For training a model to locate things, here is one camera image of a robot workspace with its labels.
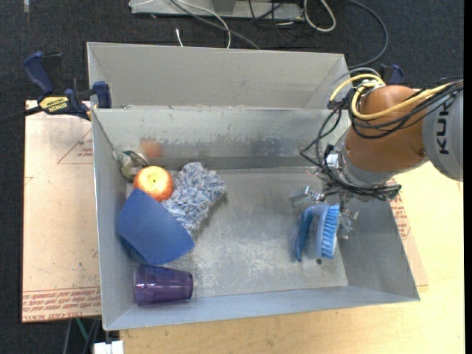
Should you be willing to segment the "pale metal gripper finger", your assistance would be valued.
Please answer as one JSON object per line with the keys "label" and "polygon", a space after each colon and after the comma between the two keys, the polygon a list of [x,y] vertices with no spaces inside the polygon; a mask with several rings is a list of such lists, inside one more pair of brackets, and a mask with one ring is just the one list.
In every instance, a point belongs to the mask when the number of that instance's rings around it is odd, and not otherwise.
{"label": "pale metal gripper finger", "polygon": [[289,195],[289,201],[292,207],[311,206],[315,203],[323,202],[325,195],[315,191],[310,186],[293,191]]}
{"label": "pale metal gripper finger", "polygon": [[339,216],[338,237],[347,240],[355,230],[358,219],[358,210],[342,208]]}

